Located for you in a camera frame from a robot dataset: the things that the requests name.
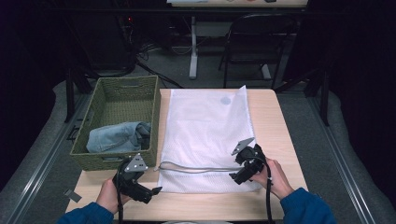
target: table leg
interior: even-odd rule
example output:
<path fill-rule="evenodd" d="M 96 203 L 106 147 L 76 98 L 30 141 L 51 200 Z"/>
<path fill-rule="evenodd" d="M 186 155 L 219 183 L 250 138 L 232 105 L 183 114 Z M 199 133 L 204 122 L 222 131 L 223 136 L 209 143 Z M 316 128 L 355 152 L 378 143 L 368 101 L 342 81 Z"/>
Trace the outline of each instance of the table leg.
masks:
<path fill-rule="evenodd" d="M 191 63 L 190 63 L 190 79 L 197 78 L 197 64 L 198 64 L 198 54 L 197 54 L 197 36 L 195 33 L 195 17 L 191 17 Z"/>

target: green wicker basket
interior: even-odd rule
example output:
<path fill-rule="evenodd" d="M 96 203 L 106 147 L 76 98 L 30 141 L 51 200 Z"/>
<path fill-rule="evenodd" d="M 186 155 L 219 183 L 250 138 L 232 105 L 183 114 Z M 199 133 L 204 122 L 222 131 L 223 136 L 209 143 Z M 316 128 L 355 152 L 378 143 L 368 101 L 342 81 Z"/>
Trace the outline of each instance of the green wicker basket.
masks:
<path fill-rule="evenodd" d="M 123 159 L 137 153 L 147 166 L 155 166 L 160 106 L 161 94 L 156 76 L 99 78 L 70 156 L 85 171 L 115 170 Z M 88 151 L 86 146 L 91 130 L 126 121 L 151 122 L 148 148 L 128 153 Z"/>

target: cable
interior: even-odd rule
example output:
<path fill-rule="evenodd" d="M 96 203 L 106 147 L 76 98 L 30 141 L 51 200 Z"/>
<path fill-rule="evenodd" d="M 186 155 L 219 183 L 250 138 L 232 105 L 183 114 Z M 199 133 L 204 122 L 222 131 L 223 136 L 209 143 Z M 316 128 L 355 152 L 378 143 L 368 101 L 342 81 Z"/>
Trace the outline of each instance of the cable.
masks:
<path fill-rule="evenodd" d="M 266 202 L 266 207 L 267 207 L 267 216 L 268 216 L 268 223 L 269 224 L 273 224 L 275 223 L 272 219 L 272 212 L 271 212 L 271 200 L 270 200 L 270 196 L 271 196 L 271 186 L 272 186 L 272 176 L 271 176 L 271 169 L 270 166 L 268 165 L 266 160 L 263 160 L 261 158 L 258 157 L 247 157 L 247 159 L 256 159 L 262 162 L 262 164 L 264 164 L 264 166 L 267 168 L 267 188 L 265 191 L 265 202 Z"/>
<path fill-rule="evenodd" d="M 136 64 L 137 64 L 138 66 L 140 66 L 141 68 L 145 69 L 146 71 L 148 71 L 149 73 L 151 73 L 152 75 L 158 76 L 162 81 L 169 82 L 169 83 L 171 83 L 171 84 L 173 84 L 173 85 L 175 85 L 175 86 L 177 86 L 177 87 L 179 87 L 179 88 L 181 88 L 181 89 L 184 89 L 184 87 L 180 86 L 177 82 L 175 82 L 175 81 L 172 80 L 171 78 L 166 77 L 166 76 L 164 76 L 164 75 L 162 75 L 162 74 L 160 74 L 160 73 L 158 73 L 158 72 L 155 72 L 155 71 L 151 70 L 151 69 L 150 69 L 149 67 L 147 67 L 145 64 L 139 62 L 139 60 L 136 60 Z"/>
<path fill-rule="evenodd" d="M 120 193 L 120 172 L 121 168 L 129 162 L 131 159 L 127 158 L 122 161 L 120 164 L 119 168 L 117 169 L 116 173 L 116 190 L 117 190 L 117 202 L 118 202 L 118 208 L 119 208 L 119 223 L 121 224 L 123 222 L 123 204 L 121 200 L 121 193 Z"/>

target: denim jeans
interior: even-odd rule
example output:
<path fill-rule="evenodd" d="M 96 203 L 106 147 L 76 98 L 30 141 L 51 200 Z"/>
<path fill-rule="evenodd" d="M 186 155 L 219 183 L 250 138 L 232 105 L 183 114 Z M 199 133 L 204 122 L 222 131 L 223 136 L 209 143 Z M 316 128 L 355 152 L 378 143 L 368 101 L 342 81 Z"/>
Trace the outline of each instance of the denim jeans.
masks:
<path fill-rule="evenodd" d="M 142 149 L 149 144 L 151 124 L 123 122 L 108 125 L 90 132 L 87 149 L 89 152 L 130 152 Z"/>

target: wooden table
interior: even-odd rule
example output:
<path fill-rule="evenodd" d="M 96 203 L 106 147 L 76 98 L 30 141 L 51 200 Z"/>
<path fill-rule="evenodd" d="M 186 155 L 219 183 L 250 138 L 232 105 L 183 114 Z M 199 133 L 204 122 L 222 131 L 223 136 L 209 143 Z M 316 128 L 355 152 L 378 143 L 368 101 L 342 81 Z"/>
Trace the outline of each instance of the wooden table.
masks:
<path fill-rule="evenodd" d="M 161 90 L 161 112 L 157 164 L 163 148 L 170 90 Z M 276 95 L 271 90 L 247 90 L 247 100 L 257 143 L 268 158 L 277 159 L 294 188 L 307 189 L 300 163 L 290 140 L 288 128 Z M 82 199 L 70 201 L 66 212 L 94 202 L 102 182 L 116 171 L 81 173 L 75 192 Z M 139 183 L 149 189 L 157 187 L 158 172 L 149 168 Z M 271 196 L 273 219 L 282 219 L 283 210 L 275 195 Z M 265 189 L 254 192 L 224 194 L 178 194 L 160 192 L 148 204 L 129 201 L 124 205 L 125 220 L 145 221 L 238 221 L 267 219 Z"/>
<path fill-rule="evenodd" d="M 174 2 L 172 7 L 306 7 L 308 0 L 276 0 L 267 3 L 264 0 L 207 0 L 207 2 Z"/>
<path fill-rule="evenodd" d="M 182 0 L 177 0 L 172 2 L 168 0 L 168 3 L 172 3 L 172 7 L 191 7 L 191 8 L 306 8 L 308 0 L 276 0 L 273 3 L 267 3 L 264 0 L 207 0 L 206 2 L 180 2 Z M 198 64 L 198 53 L 196 49 L 196 21 L 195 17 L 191 17 L 191 63 L 190 63 L 190 79 L 197 78 L 197 64 Z"/>

